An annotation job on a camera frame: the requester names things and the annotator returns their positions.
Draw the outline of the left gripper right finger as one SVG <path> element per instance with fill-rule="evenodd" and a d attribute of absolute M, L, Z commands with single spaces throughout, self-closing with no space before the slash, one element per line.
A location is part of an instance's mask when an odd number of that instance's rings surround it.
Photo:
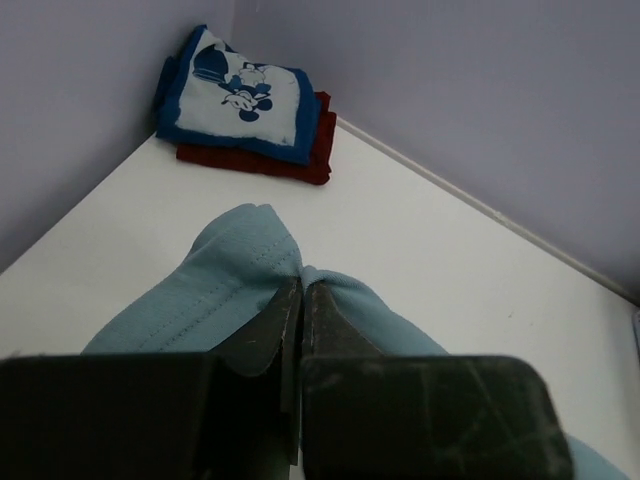
<path fill-rule="evenodd" d="M 394 356 L 305 296 L 301 449 L 308 479 L 569 479 L 541 376 L 509 356 Z"/>

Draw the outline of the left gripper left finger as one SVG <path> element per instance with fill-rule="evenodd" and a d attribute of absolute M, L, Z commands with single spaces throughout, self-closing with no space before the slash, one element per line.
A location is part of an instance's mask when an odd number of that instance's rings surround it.
<path fill-rule="evenodd" d="M 205 352 L 1 364 L 5 479 L 284 479 L 297 460 L 303 291 Z"/>

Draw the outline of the grey-blue t shirt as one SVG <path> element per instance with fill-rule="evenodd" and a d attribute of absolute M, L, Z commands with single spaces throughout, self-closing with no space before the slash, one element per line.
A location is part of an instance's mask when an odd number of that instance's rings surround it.
<path fill-rule="evenodd" d="M 304 266 L 297 243 L 268 205 L 245 204 L 213 220 L 181 264 L 98 332 L 89 355 L 205 352 L 256 316 L 290 278 L 302 286 L 297 388 L 302 464 L 300 364 L 305 296 L 327 285 L 341 313 L 383 352 L 394 356 L 460 356 L 442 348 L 391 310 L 368 286 L 336 272 Z M 618 479 L 620 470 L 563 431 L 573 461 L 569 479 Z"/>

